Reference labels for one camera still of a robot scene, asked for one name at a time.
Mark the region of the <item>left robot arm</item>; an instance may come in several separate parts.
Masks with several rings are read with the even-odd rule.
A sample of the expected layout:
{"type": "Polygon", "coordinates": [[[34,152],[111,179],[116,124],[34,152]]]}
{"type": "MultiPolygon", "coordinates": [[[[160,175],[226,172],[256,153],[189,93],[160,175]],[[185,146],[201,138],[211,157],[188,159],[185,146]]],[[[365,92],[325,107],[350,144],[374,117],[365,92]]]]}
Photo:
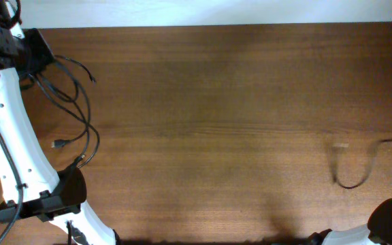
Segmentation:
{"type": "Polygon", "coordinates": [[[16,221],[35,216],[65,231],[69,243],[118,244],[118,234],[87,202],[81,168],[89,158],[79,154],[57,171],[39,145],[21,93],[38,85],[64,108],[86,92],[74,82],[75,95],[66,95],[43,76],[51,64],[62,68],[64,58],[52,53],[37,29],[21,29],[20,13],[20,2],[0,1],[0,223],[11,229],[16,221]]]}

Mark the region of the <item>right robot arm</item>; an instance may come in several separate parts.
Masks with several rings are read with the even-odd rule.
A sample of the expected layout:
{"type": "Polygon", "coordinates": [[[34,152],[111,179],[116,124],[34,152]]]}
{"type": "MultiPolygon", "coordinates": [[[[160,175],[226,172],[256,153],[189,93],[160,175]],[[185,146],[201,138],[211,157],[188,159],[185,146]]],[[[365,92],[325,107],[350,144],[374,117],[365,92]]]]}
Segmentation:
{"type": "Polygon", "coordinates": [[[382,202],[368,222],[345,231],[313,233],[305,245],[392,245],[392,198],[382,202]]]}

